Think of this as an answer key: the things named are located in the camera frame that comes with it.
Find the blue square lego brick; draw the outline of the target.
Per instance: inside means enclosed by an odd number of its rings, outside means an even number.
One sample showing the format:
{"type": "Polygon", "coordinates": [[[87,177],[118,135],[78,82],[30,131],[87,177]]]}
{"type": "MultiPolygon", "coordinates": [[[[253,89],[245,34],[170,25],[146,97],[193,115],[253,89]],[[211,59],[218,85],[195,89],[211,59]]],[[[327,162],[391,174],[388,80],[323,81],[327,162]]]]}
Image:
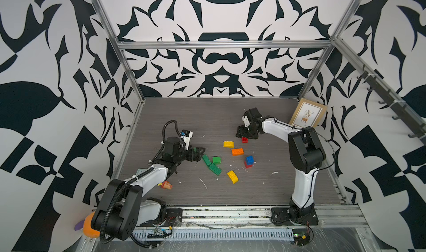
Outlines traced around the blue square lego brick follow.
{"type": "Polygon", "coordinates": [[[247,156],[245,158],[245,164],[246,165],[253,165],[255,163],[253,156],[247,156]]]}

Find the red square lego brick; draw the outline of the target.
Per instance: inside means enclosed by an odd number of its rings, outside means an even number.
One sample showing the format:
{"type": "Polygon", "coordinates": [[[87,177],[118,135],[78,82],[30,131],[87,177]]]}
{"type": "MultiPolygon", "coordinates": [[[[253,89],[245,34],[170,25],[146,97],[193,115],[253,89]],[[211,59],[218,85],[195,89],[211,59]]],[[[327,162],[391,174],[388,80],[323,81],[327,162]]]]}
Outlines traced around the red square lego brick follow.
{"type": "Polygon", "coordinates": [[[253,167],[253,164],[248,164],[247,162],[244,162],[244,166],[246,169],[253,167]]]}

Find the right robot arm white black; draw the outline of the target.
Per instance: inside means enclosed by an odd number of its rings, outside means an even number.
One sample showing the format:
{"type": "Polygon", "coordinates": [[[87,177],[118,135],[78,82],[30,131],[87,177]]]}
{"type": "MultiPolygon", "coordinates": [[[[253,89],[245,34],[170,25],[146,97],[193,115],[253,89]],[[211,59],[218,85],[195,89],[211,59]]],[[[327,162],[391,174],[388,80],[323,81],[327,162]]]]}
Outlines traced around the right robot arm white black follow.
{"type": "Polygon", "coordinates": [[[323,170],[326,153],[313,127],[295,127],[274,117],[264,117],[252,108],[242,116],[237,138],[256,140],[261,134],[271,134],[288,144],[290,161],[295,168],[294,192],[288,208],[272,208],[271,223],[283,225],[318,225],[314,190],[319,171],[323,170]]]}

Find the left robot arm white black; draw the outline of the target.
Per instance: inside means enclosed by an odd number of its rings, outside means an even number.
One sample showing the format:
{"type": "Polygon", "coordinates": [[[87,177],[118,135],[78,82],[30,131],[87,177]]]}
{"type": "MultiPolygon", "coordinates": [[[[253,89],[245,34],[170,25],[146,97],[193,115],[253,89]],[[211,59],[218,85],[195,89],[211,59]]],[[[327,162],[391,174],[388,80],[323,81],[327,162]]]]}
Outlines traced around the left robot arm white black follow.
{"type": "Polygon", "coordinates": [[[148,169],[124,181],[114,179],[109,182],[91,221],[91,228],[100,232],[101,243],[127,240],[136,226],[163,222],[166,204],[154,198],[142,201],[143,196],[168,180],[182,162],[200,161],[205,150],[204,147],[193,147],[185,137],[169,137],[163,141],[148,169]]]}

